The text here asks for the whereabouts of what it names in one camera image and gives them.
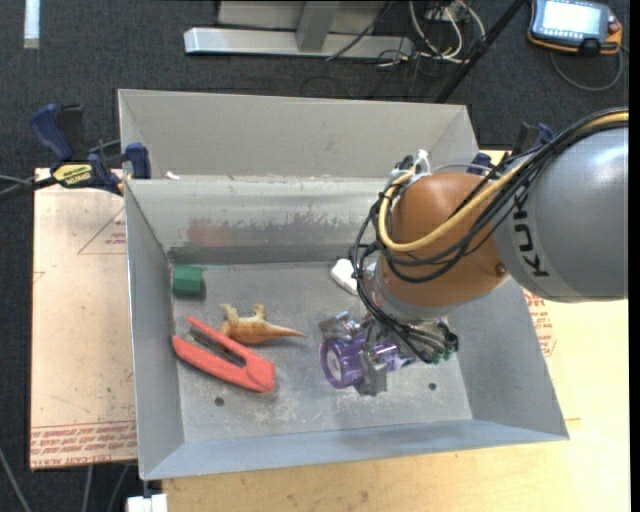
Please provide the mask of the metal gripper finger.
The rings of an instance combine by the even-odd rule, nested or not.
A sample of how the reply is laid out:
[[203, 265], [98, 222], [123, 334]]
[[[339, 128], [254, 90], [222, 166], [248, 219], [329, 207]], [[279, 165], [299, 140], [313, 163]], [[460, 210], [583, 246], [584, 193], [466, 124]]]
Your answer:
[[374, 349], [362, 349], [359, 354], [362, 377], [356, 389], [359, 394], [376, 396], [387, 390], [387, 359]]
[[349, 311], [343, 311], [321, 321], [318, 327], [324, 337], [353, 337], [358, 332], [358, 322]]

